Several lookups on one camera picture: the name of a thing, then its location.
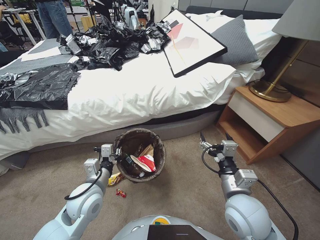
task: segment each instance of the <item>framed artwork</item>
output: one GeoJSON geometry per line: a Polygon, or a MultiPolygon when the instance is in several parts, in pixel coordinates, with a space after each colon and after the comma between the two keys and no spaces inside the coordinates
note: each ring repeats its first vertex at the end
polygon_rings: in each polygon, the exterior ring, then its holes
{"type": "Polygon", "coordinates": [[[226,53],[227,47],[175,9],[163,21],[168,21],[171,41],[164,47],[174,77],[180,77],[214,57],[226,53]]]}

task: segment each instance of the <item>lamp base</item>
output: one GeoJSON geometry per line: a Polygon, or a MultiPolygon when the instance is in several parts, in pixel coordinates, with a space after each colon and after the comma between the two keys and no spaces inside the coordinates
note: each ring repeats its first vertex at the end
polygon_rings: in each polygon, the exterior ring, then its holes
{"type": "Polygon", "coordinates": [[[287,102],[291,98],[291,93],[286,88],[277,84],[274,85],[274,88],[268,94],[265,94],[265,91],[270,85],[270,82],[258,81],[256,83],[251,83],[249,89],[258,97],[272,102],[287,102]]]}

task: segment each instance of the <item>table lamp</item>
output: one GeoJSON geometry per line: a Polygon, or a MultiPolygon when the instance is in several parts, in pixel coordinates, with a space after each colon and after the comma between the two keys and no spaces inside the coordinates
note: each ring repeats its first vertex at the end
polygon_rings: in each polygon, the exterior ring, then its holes
{"type": "Polygon", "coordinates": [[[285,37],[303,39],[289,62],[284,66],[275,80],[270,83],[258,81],[249,86],[255,95],[273,102],[286,102],[291,93],[277,82],[286,70],[292,66],[308,41],[320,41],[320,0],[294,0],[287,11],[272,29],[285,37]]]}

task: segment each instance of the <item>gold lamp stand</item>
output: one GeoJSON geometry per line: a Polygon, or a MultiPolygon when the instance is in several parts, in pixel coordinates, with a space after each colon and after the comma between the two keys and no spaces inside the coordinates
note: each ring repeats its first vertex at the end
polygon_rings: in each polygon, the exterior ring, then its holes
{"type": "Polygon", "coordinates": [[[297,59],[307,43],[308,40],[304,40],[301,42],[300,46],[297,48],[290,61],[285,65],[285,67],[281,70],[279,75],[272,83],[267,81],[258,81],[256,83],[251,83],[249,85],[250,91],[255,95],[269,101],[287,102],[291,98],[291,93],[286,88],[277,85],[277,82],[286,72],[286,70],[292,66],[292,63],[297,59]]]}

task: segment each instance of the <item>plastic bottle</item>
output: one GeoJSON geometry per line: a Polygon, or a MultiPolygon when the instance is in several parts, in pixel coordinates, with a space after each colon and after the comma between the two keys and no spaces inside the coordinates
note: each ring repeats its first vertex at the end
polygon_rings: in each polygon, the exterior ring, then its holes
{"type": "Polygon", "coordinates": [[[139,177],[144,176],[145,173],[142,170],[142,168],[139,165],[137,165],[128,154],[124,154],[124,159],[122,159],[121,162],[129,174],[136,175],[139,177]]]}

